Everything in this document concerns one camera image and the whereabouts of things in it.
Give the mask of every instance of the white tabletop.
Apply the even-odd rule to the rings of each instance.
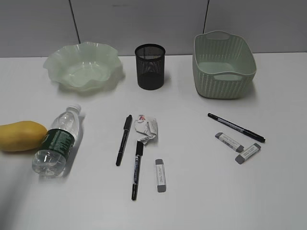
[[[0,152],[1,230],[298,230],[307,226],[307,53],[255,54],[246,97],[214,100],[195,89],[191,56],[165,60],[165,84],[145,91],[135,57],[121,57],[125,78],[79,95],[51,83],[42,58],[0,59],[0,125],[33,120],[49,127],[67,105],[85,115],[83,138],[66,176],[32,171],[33,151]],[[232,121],[266,138],[262,144],[207,117]],[[126,116],[157,119],[158,141],[144,148],[137,201],[131,200],[137,133],[115,161]],[[261,151],[242,165],[214,137],[224,132]],[[165,163],[167,189],[157,192],[154,160]]]

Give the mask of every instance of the green glass bowl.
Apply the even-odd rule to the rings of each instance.
[[[52,81],[69,89],[87,91],[103,87],[122,64],[118,51],[111,46],[84,42],[64,46],[51,54],[43,67]]]

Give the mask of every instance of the basket handle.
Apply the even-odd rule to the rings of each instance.
[[[222,73],[222,74],[216,74],[213,76],[215,81],[225,81],[225,78],[228,76],[235,76],[236,79],[230,80],[230,81],[242,81],[246,76],[244,75],[238,75],[238,74],[233,74],[233,73]]]
[[[206,39],[210,40],[228,40],[231,34],[225,31],[211,31],[205,34]]]

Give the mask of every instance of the marker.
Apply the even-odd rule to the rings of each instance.
[[[126,146],[126,143],[127,143],[128,135],[129,135],[129,132],[130,132],[131,124],[132,124],[132,116],[129,115],[126,118],[126,122],[125,122],[125,125],[124,125],[124,135],[123,135],[123,138],[121,139],[121,144],[120,144],[120,147],[119,147],[117,160],[116,160],[116,166],[120,166],[121,159],[123,158],[123,154],[124,154],[125,146]]]
[[[138,141],[135,153],[135,165],[134,165],[132,196],[131,196],[132,200],[136,200],[136,196],[138,194],[141,158],[143,156],[143,146],[144,146],[143,143]]]
[[[248,129],[245,129],[245,128],[242,128],[242,127],[240,127],[240,126],[237,126],[237,125],[235,125],[234,123],[231,123],[231,122],[229,122],[229,121],[226,121],[226,120],[224,120],[224,119],[222,119],[222,118],[220,118],[220,117],[218,117],[218,116],[216,116],[216,115],[210,114],[210,113],[208,114],[208,117],[211,117],[212,119],[214,119],[214,120],[216,120],[216,121],[218,121],[218,122],[221,122],[222,124],[224,124],[224,125],[226,125],[226,126],[229,126],[229,127],[235,129],[236,131],[239,131],[239,132],[243,133],[244,135],[246,135],[246,136],[248,136],[248,137],[250,137],[250,138],[253,138],[253,139],[255,139],[255,140],[257,140],[257,141],[260,141],[260,142],[262,142],[262,143],[265,142],[264,137],[262,137],[262,136],[260,136],[260,135],[258,135],[258,134],[256,134],[256,133],[254,133],[254,132],[252,132],[252,131],[250,131],[250,130],[248,130]]]

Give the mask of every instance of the plastic basket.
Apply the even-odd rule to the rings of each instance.
[[[253,54],[242,37],[223,31],[195,37],[193,75],[201,96],[239,98],[252,82],[256,70]]]

